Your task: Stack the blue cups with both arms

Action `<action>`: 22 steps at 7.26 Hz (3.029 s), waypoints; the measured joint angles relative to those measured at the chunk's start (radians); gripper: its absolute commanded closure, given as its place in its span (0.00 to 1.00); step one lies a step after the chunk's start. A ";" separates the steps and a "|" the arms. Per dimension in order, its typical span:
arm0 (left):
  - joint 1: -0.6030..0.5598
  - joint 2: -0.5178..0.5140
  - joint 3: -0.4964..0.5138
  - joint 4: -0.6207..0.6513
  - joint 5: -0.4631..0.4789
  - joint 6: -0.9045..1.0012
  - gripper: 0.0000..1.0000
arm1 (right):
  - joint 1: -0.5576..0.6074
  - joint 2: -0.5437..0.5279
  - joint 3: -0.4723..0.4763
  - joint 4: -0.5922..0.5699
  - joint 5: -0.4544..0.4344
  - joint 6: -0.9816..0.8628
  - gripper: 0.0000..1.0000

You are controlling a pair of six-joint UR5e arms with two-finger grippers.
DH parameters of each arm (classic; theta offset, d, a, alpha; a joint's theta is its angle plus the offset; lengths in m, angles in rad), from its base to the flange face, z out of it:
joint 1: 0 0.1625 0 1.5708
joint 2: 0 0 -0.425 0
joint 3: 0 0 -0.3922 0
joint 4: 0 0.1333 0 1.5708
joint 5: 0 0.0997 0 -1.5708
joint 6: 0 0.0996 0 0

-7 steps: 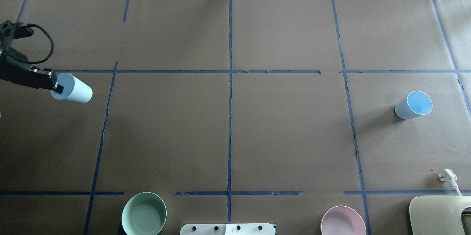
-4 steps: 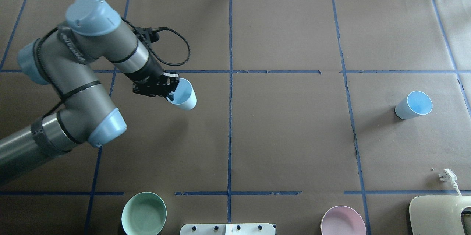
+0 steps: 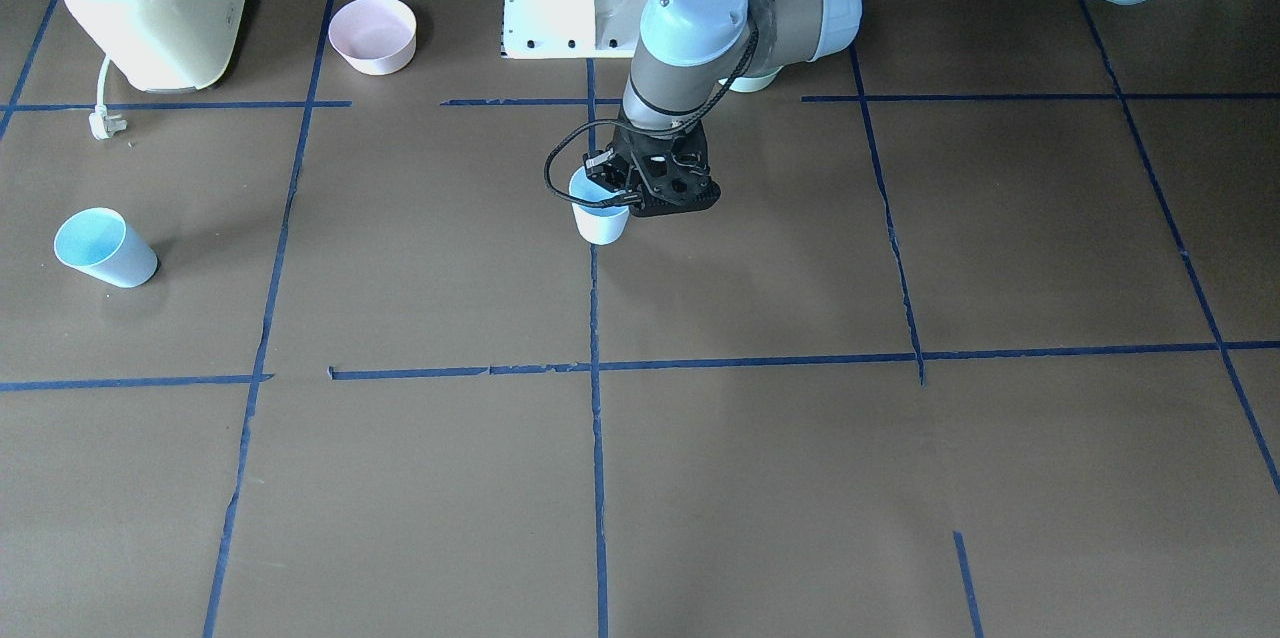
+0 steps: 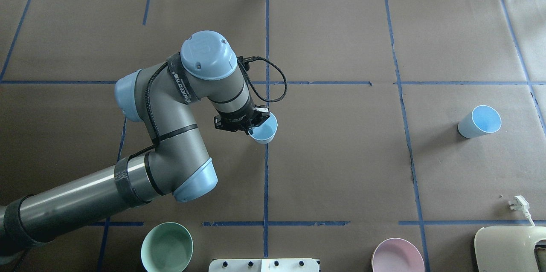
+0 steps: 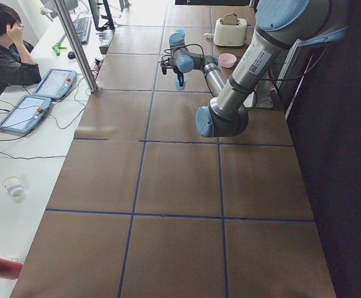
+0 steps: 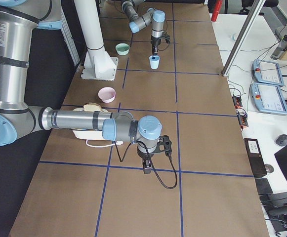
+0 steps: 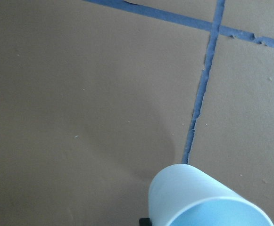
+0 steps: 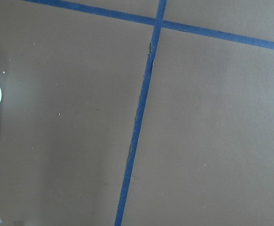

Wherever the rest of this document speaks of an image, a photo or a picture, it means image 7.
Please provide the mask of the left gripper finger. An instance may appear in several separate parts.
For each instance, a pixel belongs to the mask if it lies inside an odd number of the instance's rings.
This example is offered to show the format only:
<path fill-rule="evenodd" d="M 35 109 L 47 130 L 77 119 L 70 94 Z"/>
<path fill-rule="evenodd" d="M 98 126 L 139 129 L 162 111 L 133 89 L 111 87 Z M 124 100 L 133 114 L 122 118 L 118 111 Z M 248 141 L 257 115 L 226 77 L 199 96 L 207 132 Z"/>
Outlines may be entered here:
<path fill-rule="evenodd" d="M 139 219 L 139 226 L 151 226 L 150 218 L 140 218 Z"/>

